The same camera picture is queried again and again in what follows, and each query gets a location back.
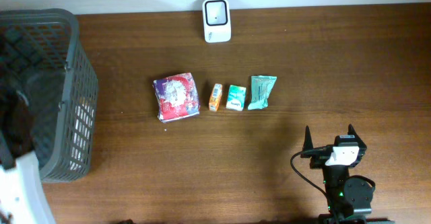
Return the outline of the teal wet wipes pouch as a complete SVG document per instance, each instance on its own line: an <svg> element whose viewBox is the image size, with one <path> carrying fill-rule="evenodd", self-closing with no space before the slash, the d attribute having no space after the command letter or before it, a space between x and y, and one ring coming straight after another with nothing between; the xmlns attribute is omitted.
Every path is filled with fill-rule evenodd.
<svg viewBox="0 0 431 224"><path fill-rule="evenodd" d="M256 75L251 77L251 102L248 110L261 110L268 107L268 99L277 77Z"/></svg>

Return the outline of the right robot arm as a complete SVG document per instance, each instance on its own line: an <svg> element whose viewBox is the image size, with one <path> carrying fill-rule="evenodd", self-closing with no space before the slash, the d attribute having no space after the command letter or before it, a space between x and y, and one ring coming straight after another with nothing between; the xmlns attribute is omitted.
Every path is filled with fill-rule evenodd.
<svg viewBox="0 0 431 224"><path fill-rule="evenodd" d="M367 146L352 125L347 134L335 137L334 144L314 147L307 126L302 150L291 157L294 167L297 156L310 159L310 168L323 171L324 188L318 187L302 174L298 174L311 186L322 192L327 200L328 213L318 217L318 223L392 223L392 220L368 219L376 184L365 176L350 175L350 169L362 160Z"/></svg>

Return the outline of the small orange box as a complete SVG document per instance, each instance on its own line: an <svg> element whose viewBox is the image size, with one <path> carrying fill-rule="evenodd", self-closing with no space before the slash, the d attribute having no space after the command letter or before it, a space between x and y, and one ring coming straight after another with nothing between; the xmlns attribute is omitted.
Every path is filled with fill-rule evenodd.
<svg viewBox="0 0 431 224"><path fill-rule="evenodd" d="M222 88L223 85L216 83L212 89L210 98L209 98L209 110L216 112L220 106L220 102L222 99Z"/></svg>

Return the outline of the red purple snack bag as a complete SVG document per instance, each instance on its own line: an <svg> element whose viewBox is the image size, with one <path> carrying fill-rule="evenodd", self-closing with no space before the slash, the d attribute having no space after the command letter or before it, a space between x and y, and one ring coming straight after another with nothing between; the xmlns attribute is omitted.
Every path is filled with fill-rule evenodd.
<svg viewBox="0 0 431 224"><path fill-rule="evenodd" d="M181 73L153 81L158 101L158 119L172 122L199 115L200 103L195 80L191 73Z"/></svg>

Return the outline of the green tissue pack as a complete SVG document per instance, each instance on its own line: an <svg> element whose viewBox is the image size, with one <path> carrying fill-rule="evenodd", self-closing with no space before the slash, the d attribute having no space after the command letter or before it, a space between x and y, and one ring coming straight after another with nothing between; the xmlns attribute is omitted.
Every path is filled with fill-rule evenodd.
<svg viewBox="0 0 431 224"><path fill-rule="evenodd" d="M246 88L237 85L230 85L226 108L229 110L243 111L246 97Z"/></svg>

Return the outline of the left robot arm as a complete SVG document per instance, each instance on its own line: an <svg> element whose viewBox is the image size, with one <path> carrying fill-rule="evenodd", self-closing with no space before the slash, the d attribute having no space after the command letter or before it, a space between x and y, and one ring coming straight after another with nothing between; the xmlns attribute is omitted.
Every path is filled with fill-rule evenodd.
<svg viewBox="0 0 431 224"><path fill-rule="evenodd" d="M40 180L32 117L19 91L1 84L1 222L54 223Z"/></svg>

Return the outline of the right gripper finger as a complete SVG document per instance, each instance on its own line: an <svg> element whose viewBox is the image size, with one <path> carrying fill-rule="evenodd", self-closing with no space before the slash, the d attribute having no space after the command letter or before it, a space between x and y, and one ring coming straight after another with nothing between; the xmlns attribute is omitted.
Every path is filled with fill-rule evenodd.
<svg viewBox="0 0 431 224"><path fill-rule="evenodd" d="M355 129L354 129L354 127L353 127L352 124L348 125L347 134L350 136L351 139L354 139L355 142L357 142L357 143L361 143L362 142L361 138L358 136L358 134L355 131Z"/></svg>
<svg viewBox="0 0 431 224"><path fill-rule="evenodd" d="M310 133L309 126L306 126L305 128L305 134L304 134L304 143L302 146L303 151L309 151L313 149L313 143L312 143L312 137Z"/></svg>

